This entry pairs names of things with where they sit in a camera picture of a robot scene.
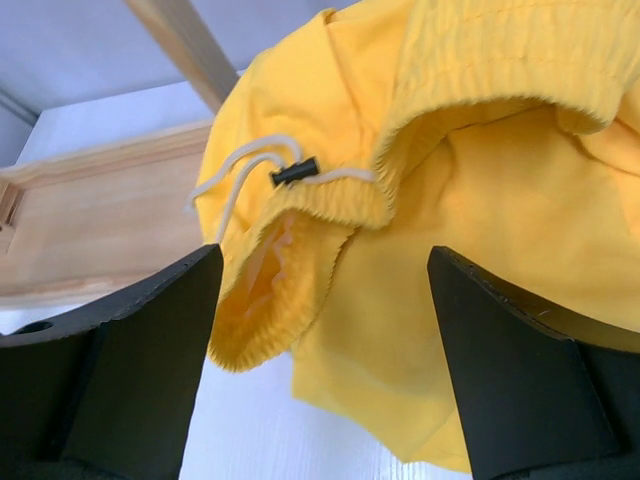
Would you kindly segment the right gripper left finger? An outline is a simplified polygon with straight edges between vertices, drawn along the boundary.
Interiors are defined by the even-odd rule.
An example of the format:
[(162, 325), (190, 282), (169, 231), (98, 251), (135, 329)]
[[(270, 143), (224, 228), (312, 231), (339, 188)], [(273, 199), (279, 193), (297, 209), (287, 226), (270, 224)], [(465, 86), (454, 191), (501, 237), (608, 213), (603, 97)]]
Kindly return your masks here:
[(5, 479), (175, 479), (222, 277), (217, 245), (1, 339)]

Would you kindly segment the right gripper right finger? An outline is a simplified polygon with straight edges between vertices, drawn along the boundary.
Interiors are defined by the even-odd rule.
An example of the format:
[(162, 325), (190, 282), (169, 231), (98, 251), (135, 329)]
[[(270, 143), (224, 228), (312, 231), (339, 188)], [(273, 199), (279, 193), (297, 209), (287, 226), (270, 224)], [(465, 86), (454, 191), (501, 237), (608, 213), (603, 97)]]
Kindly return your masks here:
[(635, 479), (639, 336), (452, 249), (427, 271), (476, 479)]

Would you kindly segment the yellow shorts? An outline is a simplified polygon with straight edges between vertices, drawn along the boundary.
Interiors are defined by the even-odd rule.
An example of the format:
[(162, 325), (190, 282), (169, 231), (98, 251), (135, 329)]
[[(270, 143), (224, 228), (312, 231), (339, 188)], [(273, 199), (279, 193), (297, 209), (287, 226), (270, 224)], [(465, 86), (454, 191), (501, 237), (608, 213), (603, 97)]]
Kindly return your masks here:
[(400, 460), (470, 469), (427, 275), (437, 245), (639, 327), (639, 5), (361, 1), (259, 54), (191, 196), (224, 272), (210, 358)]

